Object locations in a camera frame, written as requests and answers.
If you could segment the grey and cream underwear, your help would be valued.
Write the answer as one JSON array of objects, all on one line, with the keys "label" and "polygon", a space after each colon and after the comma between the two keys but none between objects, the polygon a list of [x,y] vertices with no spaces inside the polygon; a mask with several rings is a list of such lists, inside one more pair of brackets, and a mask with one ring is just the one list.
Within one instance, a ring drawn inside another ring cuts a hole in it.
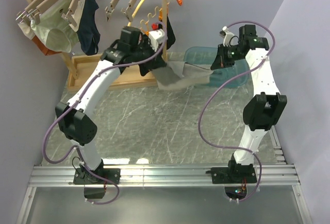
[{"label": "grey and cream underwear", "polygon": [[208,84],[213,70],[208,65],[184,61],[169,61],[165,67],[151,71],[160,90],[180,90],[189,86]]}]

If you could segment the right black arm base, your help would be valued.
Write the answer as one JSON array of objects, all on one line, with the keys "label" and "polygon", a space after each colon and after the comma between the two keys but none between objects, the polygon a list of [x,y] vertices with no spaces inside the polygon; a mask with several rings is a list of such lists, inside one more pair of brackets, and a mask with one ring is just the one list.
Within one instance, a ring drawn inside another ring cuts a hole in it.
[{"label": "right black arm base", "polygon": [[212,167],[205,172],[211,175],[212,184],[225,184],[226,196],[229,200],[246,199],[248,184],[259,183],[253,165]]}]

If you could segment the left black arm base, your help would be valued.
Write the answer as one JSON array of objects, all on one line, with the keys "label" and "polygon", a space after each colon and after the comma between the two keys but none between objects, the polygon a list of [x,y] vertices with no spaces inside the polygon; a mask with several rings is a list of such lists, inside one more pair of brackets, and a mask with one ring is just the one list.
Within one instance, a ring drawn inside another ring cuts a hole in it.
[{"label": "left black arm base", "polygon": [[119,168],[115,169],[98,169],[93,171],[98,177],[93,176],[84,167],[76,169],[73,179],[73,184],[84,187],[84,196],[87,199],[102,199],[106,194],[108,182],[104,179],[110,180],[115,184],[120,181],[121,171]]}]

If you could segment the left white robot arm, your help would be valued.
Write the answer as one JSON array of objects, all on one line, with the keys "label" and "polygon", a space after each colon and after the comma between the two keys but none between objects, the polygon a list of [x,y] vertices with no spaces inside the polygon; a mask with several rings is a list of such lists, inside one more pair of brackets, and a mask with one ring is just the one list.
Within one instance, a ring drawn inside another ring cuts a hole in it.
[{"label": "left white robot arm", "polygon": [[166,32],[160,22],[148,34],[131,26],[122,28],[120,38],[103,52],[95,70],[78,93],[55,108],[60,131],[72,141],[79,154],[81,171],[78,175],[93,184],[109,176],[93,141],[97,126],[91,115],[106,90],[126,68],[138,65],[140,75],[145,76],[153,69],[166,66],[161,56],[167,40]]}]

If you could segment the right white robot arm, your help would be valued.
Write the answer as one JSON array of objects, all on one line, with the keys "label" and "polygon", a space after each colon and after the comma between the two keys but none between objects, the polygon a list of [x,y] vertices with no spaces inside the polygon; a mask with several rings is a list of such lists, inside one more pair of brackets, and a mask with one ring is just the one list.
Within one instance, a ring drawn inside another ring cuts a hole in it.
[{"label": "right white robot arm", "polygon": [[254,156],[263,137],[278,123],[287,104],[287,97],[276,86],[268,52],[267,38],[257,35],[254,24],[239,28],[238,43],[232,45],[235,36],[228,27],[220,32],[224,38],[218,46],[212,70],[231,67],[244,59],[250,69],[253,97],[243,110],[244,132],[239,147],[233,153],[227,167],[213,167],[209,171],[214,184],[256,183]]}]

